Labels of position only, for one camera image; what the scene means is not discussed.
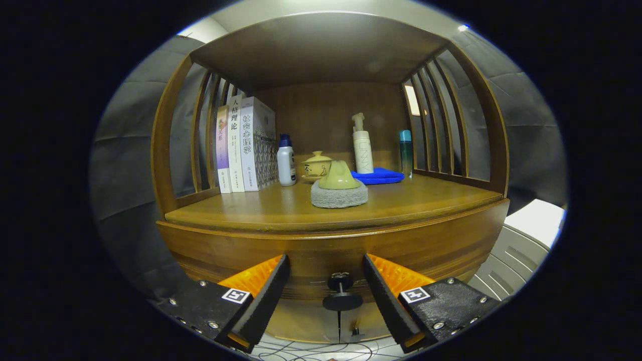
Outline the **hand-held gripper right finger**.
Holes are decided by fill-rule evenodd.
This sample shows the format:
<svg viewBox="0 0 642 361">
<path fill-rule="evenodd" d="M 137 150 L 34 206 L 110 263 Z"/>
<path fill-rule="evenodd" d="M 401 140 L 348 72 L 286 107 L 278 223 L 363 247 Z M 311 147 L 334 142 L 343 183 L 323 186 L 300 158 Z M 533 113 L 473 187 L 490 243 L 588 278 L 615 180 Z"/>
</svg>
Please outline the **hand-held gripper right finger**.
<svg viewBox="0 0 642 361">
<path fill-rule="evenodd" d="M 363 274 L 405 353 L 452 338 L 501 304 L 456 277 L 434 280 L 373 254 L 363 256 Z"/>
</svg>

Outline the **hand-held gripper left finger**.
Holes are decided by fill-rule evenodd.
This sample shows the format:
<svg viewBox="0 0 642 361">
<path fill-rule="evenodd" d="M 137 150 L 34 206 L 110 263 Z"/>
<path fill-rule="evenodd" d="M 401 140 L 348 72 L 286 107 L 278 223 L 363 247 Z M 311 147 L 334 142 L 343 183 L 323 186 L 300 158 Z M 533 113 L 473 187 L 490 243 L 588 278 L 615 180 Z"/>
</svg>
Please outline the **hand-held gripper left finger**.
<svg viewBox="0 0 642 361">
<path fill-rule="evenodd" d="M 290 277 L 286 254 L 223 280 L 190 278 L 151 306 L 195 336 L 250 353 L 262 339 Z"/>
</svg>

